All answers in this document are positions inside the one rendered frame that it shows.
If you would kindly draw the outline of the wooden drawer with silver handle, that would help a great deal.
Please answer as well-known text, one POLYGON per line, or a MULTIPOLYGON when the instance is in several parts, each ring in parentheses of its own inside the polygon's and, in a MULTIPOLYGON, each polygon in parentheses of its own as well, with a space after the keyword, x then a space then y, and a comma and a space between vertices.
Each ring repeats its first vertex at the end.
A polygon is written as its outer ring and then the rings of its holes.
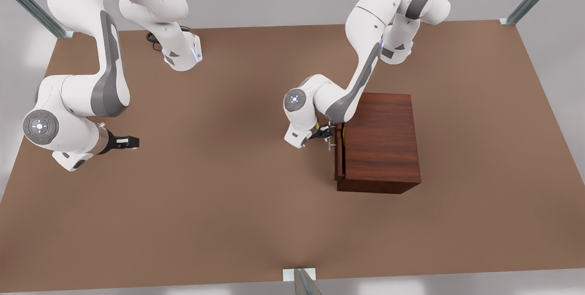
POLYGON ((344 155, 344 124, 331 126, 332 136, 329 138, 330 148, 335 149, 335 181, 342 181, 345 178, 345 155, 344 155))

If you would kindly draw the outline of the dark wooden cabinet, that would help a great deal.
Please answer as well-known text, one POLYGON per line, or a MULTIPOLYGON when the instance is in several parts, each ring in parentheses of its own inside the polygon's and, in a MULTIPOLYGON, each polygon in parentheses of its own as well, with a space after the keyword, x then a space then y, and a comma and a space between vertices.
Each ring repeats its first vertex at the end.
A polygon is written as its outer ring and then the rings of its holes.
POLYGON ((421 183, 411 96, 364 93, 345 124, 338 191, 404 193, 421 183))

